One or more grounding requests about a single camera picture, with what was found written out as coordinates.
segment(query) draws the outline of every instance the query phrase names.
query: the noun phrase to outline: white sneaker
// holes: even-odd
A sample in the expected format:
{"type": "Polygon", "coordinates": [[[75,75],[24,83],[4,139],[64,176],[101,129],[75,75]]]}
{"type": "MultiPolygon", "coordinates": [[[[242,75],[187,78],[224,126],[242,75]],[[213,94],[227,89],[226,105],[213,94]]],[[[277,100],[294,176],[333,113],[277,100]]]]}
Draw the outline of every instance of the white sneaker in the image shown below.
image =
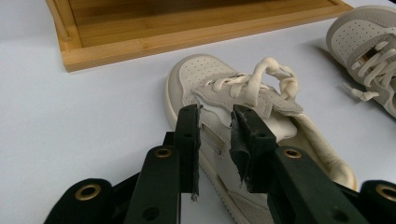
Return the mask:
{"type": "Polygon", "coordinates": [[[253,108],[281,146],[304,149],[331,180],[356,188],[347,164],[335,154],[314,124],[294,101],[297,78],[274,59],[261,61],[252,76],[238,73],[210,55],[192,55],[175,65],[166,80],[166,114],[175,129],[178,110],[198,104],[200,114],[200,163],[237,223],[273,223],[265,194],[248,193],[229,150],[233,105],[253,108]],[[280,80],[281,93],[262,84],[262,74],[280,80]]]}
{"type": "Polygon", "coordinates": [[[363,101],[374,98],[396,118],[396,8],[357,7],[327,33],[332,56],[366,92],[346,87],[363,101]]]}

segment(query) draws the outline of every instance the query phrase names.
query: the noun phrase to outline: sneaker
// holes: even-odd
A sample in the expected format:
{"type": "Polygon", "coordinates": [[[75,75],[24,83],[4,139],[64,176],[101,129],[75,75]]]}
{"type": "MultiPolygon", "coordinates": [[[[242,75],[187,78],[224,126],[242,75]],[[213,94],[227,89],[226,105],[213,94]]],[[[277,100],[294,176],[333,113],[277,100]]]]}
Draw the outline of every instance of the sneaker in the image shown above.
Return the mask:
{"type": "Polygon", "coordinates": [[[396,118],[396,8],[354,8],[332,24],[326,42],[334,59],[367,90],[346,85],[351,93],[375,99],[396,118]]]}
{"type": "Polygon", "coordinates": [[[294,73],[272,58],[262,60],[253,75],[239,73],[219,59],[192,55],[176,64],[166,80],[165,109],[175,129],[177,112],[202,105],[200,164],[237,223],[273,223],[265,194],[251,194],[230,156],[233,105],[253,108],[281,146],[304,149],[331,180],[356,188],[354,175],[339,159],[303,109],[295,103],[298,82],[294,73]],[[267,73],[280,80],[280,94],[262,83],[267,73]]]}

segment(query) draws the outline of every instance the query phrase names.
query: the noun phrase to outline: tangled shoelace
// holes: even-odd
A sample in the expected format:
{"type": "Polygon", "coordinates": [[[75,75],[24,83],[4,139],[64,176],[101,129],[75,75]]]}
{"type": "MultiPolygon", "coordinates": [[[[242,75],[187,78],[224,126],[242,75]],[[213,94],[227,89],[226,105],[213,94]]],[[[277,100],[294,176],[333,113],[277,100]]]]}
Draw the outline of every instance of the tangled shoelace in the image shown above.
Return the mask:
{"type": "Polygon", "coordinates": [[[285,100],[294,100],[298,92],[298,80],[294,72],[287,66],[279,64],[273,58],[264,58],[256,65],[253,75],[239,73],[235,77],[224,77],[208,80],[207,85],[213,85],[213,91],[219,92],[223,85],[231,85],[230,95],[239,96],[242,88],[247,86],[247,104],[257,106],[260,89],[269,90],[270,87],[262,83],[262,74],[268,74],[279,80],[280,96],[285,100]]]}
{"type": "MultiPolygon", "coordinates": [[[[387,41],[383,41],[375,46],[375,50],[380,51],[387,44],[387,41]]],[[[378,78],[379,83],[384,88],[387,88],[392,79],[396,77],[396,61],[392,63],[387,61],[388,58],[394,55],[396,55],[396,49],[389,49],[385,53],[378,52],[367,62],[363,63],[363,65],[361,65],[361,62],[357,61],[351,68],[352,70],[356,70],[361,66],[361,69],[358,72],[359,77],[363,77],[369,69],[372,69],[363,80],[364,86],[371,87],[373,79],[378,78]]],[[[373,97],[379,96],[379,93],[376,91],[359,91],[351,88],[346,83],[344,83],[344,86],[346,86],[353,95],[359,97],[363,101],[369,101],[373,97]]]]}

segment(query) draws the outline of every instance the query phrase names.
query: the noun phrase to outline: wooden tray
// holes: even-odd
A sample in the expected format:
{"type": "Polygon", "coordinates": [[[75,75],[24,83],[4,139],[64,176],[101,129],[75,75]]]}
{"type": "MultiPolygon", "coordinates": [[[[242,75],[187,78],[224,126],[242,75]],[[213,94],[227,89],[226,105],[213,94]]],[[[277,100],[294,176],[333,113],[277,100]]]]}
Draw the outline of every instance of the wooden tray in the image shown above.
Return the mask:
{"type": "Polygon", "coordinates": [[[46,0],[72,72],[334,18],[340,0],[46,0]]]}

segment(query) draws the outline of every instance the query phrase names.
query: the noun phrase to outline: white table surface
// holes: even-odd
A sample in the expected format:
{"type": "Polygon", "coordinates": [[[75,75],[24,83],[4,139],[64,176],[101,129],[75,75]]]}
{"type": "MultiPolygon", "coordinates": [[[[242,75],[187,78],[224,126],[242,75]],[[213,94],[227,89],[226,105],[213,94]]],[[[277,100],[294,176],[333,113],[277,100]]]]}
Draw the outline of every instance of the white table surface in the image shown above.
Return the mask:
{"type": "MultiPolygon", "coordinates": [[[[251,73],[265,56],[288,65],[300,79],[297,102],[353,168],[359,186],[370,179],[396,183],[396,119],[342,88],[351,79],[325,45],[333,20],[69,74],[45,1],[1,3],[2,224],[42,223],[64,191],[82,179],[115,185],[139,172],[146,152],[171,131],[163,109],[165,78],[194,53],[217,56],[241,72],[251,73]]],[[[200,189],[197,203],[183,195],[181,222],[233,223],[204,174],[200,189]]]]}

